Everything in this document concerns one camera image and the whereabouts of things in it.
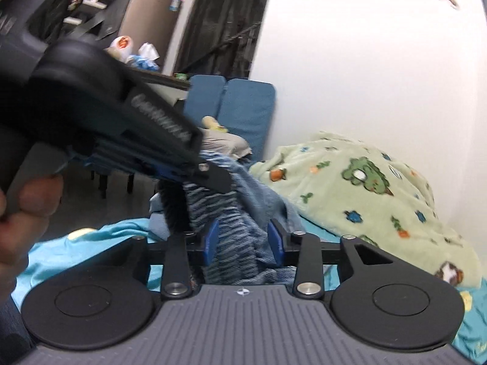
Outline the person's left hand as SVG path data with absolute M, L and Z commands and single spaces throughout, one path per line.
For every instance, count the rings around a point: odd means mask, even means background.
M 1 196 L 1 301 L 10 297 L 17 276 L 27 268 L 28 252 L 46 232 L 63 187 L 61 175 L 29 181 L 18 195 L 20 210 L 14 214 L 5 214 L 7 198 Z

